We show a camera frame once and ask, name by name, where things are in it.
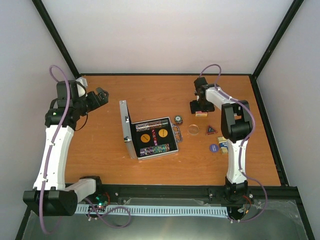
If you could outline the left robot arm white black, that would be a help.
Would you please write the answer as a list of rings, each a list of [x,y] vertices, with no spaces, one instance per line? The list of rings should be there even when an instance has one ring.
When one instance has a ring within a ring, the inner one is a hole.
[[[57,97],[45,114],[45,148],[38,176],[31,190],[23,193],[23,202],[40,216],[72,216],[86,197],[103,198],[104,188],[98,176],[84,176],[70,186],[65,183],[68,150],[77,122],[109,101],[106,90],[98,87],[87,92],[85,78],[58,82]]]

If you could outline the clear round acrylic disc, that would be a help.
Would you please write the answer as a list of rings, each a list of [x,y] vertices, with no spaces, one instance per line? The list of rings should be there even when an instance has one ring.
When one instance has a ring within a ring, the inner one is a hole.
[[[192,136],[197,135],[200,132],[200,128],[196,124],[191,124],[188,126],[188,133]]]

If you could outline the red playing card box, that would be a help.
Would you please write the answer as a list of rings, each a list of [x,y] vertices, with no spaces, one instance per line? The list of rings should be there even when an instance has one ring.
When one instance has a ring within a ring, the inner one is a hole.
[[[202,111],[197,111],[195,113],[195,116],[196,117],[207,117],[208,116],[208,113],[207,112],[202,112]]]

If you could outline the yellow round dealer button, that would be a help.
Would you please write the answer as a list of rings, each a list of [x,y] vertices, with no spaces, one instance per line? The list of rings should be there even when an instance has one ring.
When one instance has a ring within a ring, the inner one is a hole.
[[[166,138],[168,136],[168,131],[164,128],[160,129],[158,131],[158,135],[161,137],[161,138]]]

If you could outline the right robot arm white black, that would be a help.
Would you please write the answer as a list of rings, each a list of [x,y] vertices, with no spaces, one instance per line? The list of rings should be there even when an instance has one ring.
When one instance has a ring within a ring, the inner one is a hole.
[[[213,112],[221,110],[220,130],[228,145],[228,170],[225,177],[224,198],[235,203],[246,195],[246,148],[255,130],[255,120],[246,100],[238,100],[216,84],[208,84],[201,77],[194,81],[196,100],[190,102],[190,111]]]

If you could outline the red triangular dealer marker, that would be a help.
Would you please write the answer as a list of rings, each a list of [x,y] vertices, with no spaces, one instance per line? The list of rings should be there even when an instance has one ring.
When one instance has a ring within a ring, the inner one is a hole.
[[[213,128],[211,125],[207,126],[206,132],[205,132],[206,135],[217,134],[217,133],[218,131],[215,128]]]

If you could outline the aluminium poker case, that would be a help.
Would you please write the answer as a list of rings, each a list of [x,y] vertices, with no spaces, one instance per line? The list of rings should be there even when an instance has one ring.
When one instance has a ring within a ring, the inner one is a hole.
[[[123,141],[131,159],[143,161],[176,154],[183,137],[167,117],[132,122],[126,100],[119,102]]]

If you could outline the blue gold playing card box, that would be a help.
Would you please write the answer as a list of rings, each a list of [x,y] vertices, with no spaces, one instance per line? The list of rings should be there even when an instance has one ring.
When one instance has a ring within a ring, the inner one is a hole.
[[[229,148],[228,148],[228,141],[223,136],[219,136],[217,138],[218,146],[222,154],[228,154]]]

